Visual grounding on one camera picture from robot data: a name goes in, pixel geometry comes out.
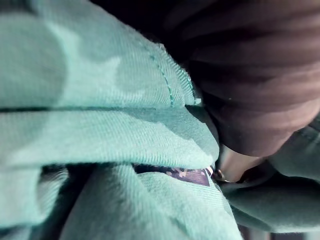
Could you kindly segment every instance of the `dark sleeve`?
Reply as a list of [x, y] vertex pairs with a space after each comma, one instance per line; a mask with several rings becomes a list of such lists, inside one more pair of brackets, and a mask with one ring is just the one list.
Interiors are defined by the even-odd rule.
[[275, 153], [320, 110], [320, 1], [189, 1], [167, 15], [168, 50], [202, 89], [222, 143]]

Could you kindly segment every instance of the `teal fabric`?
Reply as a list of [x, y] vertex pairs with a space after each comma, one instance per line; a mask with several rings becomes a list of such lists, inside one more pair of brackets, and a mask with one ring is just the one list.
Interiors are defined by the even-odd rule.
[[319, 136], [320, 115], [269, 158], [278, 174], [252, 187], [222, 187], [238, 223], [276, 233], [320, 230]]
[[213, 182], [132, 168], [203, 169], [219, 154], [165, 49], [88, 1], [21, 2], [0, 13], [0, 239], [52, 239], [41, 223], [81, 163], [97, 167], [56, 239], [242, 239]]

